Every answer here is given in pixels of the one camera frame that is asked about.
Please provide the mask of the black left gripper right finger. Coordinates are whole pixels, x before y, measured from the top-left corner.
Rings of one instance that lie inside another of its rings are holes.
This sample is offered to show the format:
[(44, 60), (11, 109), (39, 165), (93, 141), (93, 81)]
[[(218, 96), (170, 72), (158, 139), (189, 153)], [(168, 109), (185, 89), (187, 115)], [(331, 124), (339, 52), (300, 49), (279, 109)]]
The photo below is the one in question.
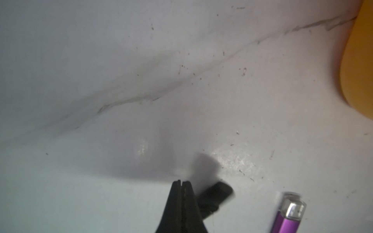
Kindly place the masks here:
[(182, 233), (207, 233), (191, 182), (182, 183)]

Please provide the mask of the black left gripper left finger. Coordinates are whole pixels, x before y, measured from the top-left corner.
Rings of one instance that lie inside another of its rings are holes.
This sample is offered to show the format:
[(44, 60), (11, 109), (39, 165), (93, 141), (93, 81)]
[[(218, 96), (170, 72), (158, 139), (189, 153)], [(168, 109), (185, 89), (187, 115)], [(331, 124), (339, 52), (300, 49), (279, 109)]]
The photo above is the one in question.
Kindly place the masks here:
[(182, 185), (181, 181), (174, 181), (165, 205), (165, 209), (156, 233), (182, 232)]

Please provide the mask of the black usb flash drive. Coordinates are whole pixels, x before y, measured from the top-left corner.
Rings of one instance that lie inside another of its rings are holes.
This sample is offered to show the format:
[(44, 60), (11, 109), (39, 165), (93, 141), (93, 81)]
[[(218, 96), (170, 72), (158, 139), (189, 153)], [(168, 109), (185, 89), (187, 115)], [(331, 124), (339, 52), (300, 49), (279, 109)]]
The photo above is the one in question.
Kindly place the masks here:
[(233, 188), (222, 181), (216, 182), (211, 187), (196, 196), (203, 220), (217, 212), (220, 205), (227, 201), (234, 194)]

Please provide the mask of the purple usb flash drive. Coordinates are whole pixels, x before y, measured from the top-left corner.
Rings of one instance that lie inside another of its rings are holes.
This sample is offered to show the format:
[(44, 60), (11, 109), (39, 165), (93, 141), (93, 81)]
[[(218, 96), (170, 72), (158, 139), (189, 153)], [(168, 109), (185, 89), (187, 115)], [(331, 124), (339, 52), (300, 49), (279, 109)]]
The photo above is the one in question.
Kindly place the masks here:
[(285, 192), (270, 233), (297, 233), (306, 207), (300, 194)]

